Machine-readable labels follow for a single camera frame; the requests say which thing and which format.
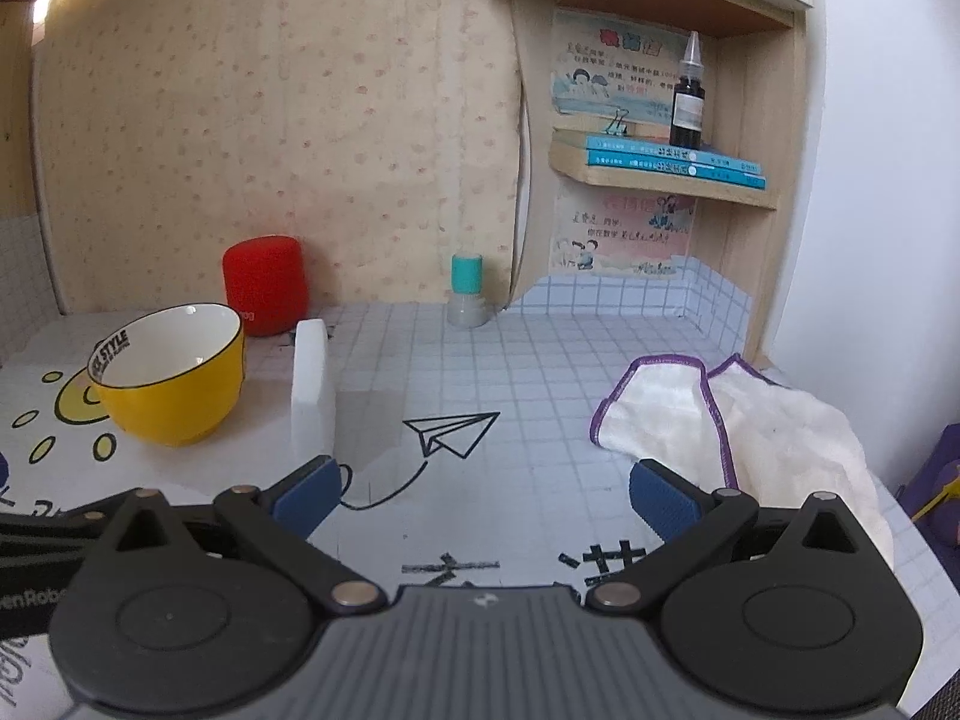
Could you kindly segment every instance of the black bottle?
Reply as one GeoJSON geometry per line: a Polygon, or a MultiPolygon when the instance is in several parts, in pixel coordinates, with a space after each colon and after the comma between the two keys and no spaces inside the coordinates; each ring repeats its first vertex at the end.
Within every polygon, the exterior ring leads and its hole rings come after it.
{"type": "Polygon", "coordinates": [[[704,87],[700,79],[704,63],[700,60],[700,35],[690,32],[680,62],[680,83],[673,87],[673,111],[670,114],[670,146],[699,148],[704,128],[704,87]]]}

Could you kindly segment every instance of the purple trim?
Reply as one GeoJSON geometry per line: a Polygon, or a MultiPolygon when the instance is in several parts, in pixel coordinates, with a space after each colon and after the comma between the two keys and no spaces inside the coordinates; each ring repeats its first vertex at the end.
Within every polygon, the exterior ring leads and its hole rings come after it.
{"type": "Polygon", "coordinates": [[[790,389],[788,386],[779,384],[778,382],[775,382],[773,379],[768,379],[766,376],[760,373],[760,371],[758,371],[755,367],[750,365],[750,362],[747,362],[738,354],[733,354],[730,357],[727,357],[726,360],[723,360],[723,362],[721,362],[720,365],[717,365],[717,367],[715,367],[711,372],[707,374],[707,379],[712,379],[714,376],[719,376],[721,373],[727,370],[727,368],[729,368],[731,365],[739,365],[743,370],[749,373],[752,377],[754,377],[755,379],[760,379],[760,381],[766,382],[770,386],[779,386],[781,389],[790,389]]]}
{"type": "Polygon", "coordinates": [[[642,365],[687,365],[688,367],[699,368],[700,371],[700,393],[704,396],[704,403],[707,404],[710,418],[713,420],[714,427],[717,430],[717,439],[720,442],[720,467],[723,469],[724,484],[729,488],[739,490],[736,480],[736,471],[733,470],[733,455],[730,450],[730,439],[727,437],[727,428],[723,423],[723,416],[720,415],[720,409],[713,399],[713,393],[710,392],[709,376],[707,376],[707,367],[702,360],[696,357],[690,357],[685,354],[658,354],[650,357],[637,357],[630,363],[627,372],[623,374],[613,392],[600,401],[593,418],[590,420],[590,440],[601,449],[600,445],[600,426],[607,416],[607,410],[614,401],[619,400],[627,384],[630,384],[634,374],[640,370],[642,365]]]}

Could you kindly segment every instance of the blue gripper pad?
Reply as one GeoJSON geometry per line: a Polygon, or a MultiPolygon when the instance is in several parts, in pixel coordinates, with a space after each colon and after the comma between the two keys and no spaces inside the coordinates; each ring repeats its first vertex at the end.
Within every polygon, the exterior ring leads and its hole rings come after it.
{"type": "Polygon", "coordinates": [[[272,517],[286,530],[307,538],[337,508],[340,491],[340,467],[331,458],[277,498],[272,517]]]}
{"type": "Polygon", "coordinates": [[[645,463],[635,464],[630,472],[630,505],[660,538],[670,541],[695,525],[704,512],[645,463]]]}

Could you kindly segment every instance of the bottle label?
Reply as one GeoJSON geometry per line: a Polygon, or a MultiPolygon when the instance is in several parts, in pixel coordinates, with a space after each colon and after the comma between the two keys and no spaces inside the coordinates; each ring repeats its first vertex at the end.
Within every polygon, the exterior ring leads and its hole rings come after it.
{"type": "Polygon", "coordinates": [[[700,132],[704,128],[704,102],[693,95],[674,95],[673,124],[700,132]]]}

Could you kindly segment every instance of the teal bottle cap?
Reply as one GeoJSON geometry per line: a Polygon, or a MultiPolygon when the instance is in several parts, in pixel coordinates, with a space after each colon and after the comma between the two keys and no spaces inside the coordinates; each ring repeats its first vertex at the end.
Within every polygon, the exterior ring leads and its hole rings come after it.
{"type": "Polygon", "coordinates": [[[450,261],[450,288],[458,295],[478,295],[483,287],[483,257],[461,252],[450,261]]]}

